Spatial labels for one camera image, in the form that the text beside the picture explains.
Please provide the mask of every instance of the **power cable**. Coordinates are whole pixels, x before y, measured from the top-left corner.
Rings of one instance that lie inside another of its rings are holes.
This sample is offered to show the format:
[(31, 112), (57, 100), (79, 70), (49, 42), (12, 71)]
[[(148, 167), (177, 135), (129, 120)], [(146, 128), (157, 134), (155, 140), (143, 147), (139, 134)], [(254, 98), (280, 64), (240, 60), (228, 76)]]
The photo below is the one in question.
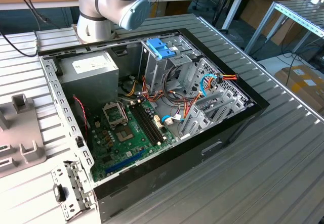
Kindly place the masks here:
[(221, 1), (221, 0), (218, 0), (218, 1), (217, 1), (217, 4), (216, 4), (216, 7), (215, 7), (215, 11), (214, 11), (213, 18), (215, 17), (216, 12), (218, 11), (218, 6), (219, 6), (220, 1)]
[(23, 0), (23, 1), (26, 3), (26, 5), (28, 6), (29, 10), (30, 10), (31, 13), (33, 14), (33, 16), (34, 16), (34, 18), (35, 18), (35, 20), (36, 20), (37, 26), (38, 26), (38, 30), (40, 31), (40, 30), (41, 30), (41, 26), (40, 26), (39, 21), (38, 21), (38, 19), (37, 19), (37, 15), (36, 15), (36, 13), (34, 12), (34, 10), (32, 9), (32, 7), (28, 4), (28, 2), (27, 2), (26, 0)]
[(42, 15), (42, 14), (40, 14), (40, 13), (38, 13), (38, 12), (36, 11), (36, 8), (35, 8), (35, 6), (34, 6), (34, 4), (32, 3), (31, 0), (28, 0), (28, 1), (29, 1), (29, 3), (30, 3), (30, 6), (28, 5), (29, 8), (33, 10), (33, 12), (35, 13), (35, 15), (38, 16), (39, 19), (41, 19), (44, 23), (51, 24), (51, 25), (53, 25), (54, 27), (56, 27), (56, 28), (59, 29), (59, 26), (57, 26), (55, 23), (53, 23), (53, 22), (52, 22), (48, 17), (46, 17), (46, 16), (44, 16), (44, 15)]
[(38, 54), (38, 37), (36, 32), (34, 31), (35, 34), (35, 43), (36, 43), (36, 52), (32, 55), (28, 55), (24, 52), (22, 52), (20, 49), (18, 49), (13, 43), (10, 42), (10, 40), (5, 36), (5, 34), (0, 30), (0, 34), (3, 36), (3, 38), (8, 42), (8, 44), (10, 44), (16, 51), (18, 51), (20, 54), (22, 54), (23, 56), (27, 56), (27, 57), (34, 57)]

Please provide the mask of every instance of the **metal bracket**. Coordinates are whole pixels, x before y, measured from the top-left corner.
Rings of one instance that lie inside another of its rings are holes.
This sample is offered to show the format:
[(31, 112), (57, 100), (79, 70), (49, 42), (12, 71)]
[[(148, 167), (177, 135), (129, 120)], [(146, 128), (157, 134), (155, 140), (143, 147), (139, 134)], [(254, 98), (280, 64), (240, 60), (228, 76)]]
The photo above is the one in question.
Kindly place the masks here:
[(55, 198), (61, 203), (65, 220), (71, 220), (95, 204), (93, 190), (79, 161), (63, 162), (51, 174)]

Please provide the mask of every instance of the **cardboard box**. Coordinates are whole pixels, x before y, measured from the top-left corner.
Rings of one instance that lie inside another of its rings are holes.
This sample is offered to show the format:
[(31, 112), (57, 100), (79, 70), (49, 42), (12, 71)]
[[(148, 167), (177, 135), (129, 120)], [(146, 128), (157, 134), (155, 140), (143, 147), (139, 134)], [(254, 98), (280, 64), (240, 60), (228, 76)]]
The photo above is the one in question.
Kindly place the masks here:
[[(275, 77), (285, 84), (289, 67), (283, 68)], [(324, 115), (324, 80), (305, 65), (293, 66), (287, 87), (319, 114)]]

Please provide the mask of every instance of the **blue cable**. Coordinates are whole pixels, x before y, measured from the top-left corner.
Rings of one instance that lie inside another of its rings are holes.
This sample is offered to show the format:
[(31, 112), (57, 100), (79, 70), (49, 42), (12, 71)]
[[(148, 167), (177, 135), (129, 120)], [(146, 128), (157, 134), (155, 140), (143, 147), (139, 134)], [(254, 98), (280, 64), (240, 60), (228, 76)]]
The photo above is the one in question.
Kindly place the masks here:
[(171, 117), (170, 115), (166, 115), (161, 119), (161, 121), (164, 122), (167, 118), (170, 118), (170, 117)]
[(213, 79), (217, 79), (217, 76), (213, 75), (213, 74), (207, 74), (205, 76), (202, 77), (201, 81), (200, 81), (200, 90), (202, 92), (202, 94), (206, 97), (206, 92), (205, 92), (205, 89), (204, 89), (204, 78), (206, 76), (210, 76), (212, 77)]

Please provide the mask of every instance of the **chip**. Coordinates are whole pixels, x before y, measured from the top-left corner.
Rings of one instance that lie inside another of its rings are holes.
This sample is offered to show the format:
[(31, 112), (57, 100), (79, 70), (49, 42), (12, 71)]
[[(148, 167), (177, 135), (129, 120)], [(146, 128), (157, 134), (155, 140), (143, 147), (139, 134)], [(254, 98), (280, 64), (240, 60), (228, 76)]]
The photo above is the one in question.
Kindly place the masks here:
[(109, 161), (111, 161), (111, 160), (112, 160), (112, 158), (111, 158), (110, 155), (105, 156), (105, 157), (102, 158), (103, 163), (107, 163), (107, 162), (109, 162)]
[(134, 137), (132, 130), (129, 128), (128, 125), (116, 128), (115, 134), (120, 142), (127, 141)]

